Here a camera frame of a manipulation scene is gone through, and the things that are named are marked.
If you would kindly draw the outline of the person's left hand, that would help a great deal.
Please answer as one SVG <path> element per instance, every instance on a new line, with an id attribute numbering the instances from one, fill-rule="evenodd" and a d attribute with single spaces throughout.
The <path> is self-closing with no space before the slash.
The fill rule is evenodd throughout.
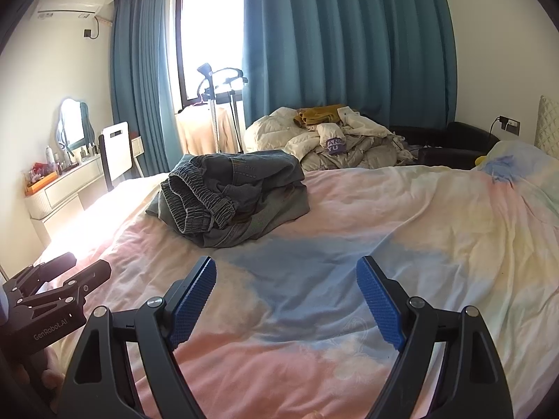
<path id="1" fill-rule="evenodd" d="M 39 375 L 45 390 L 49 391 L 49 407 L 56 412 L 58 409 L 61 388 L 64 384 L 64 373 L 61 371 L 60 362 L 52 347 L 44 348 L 41 356 L 44 370 Z"/>

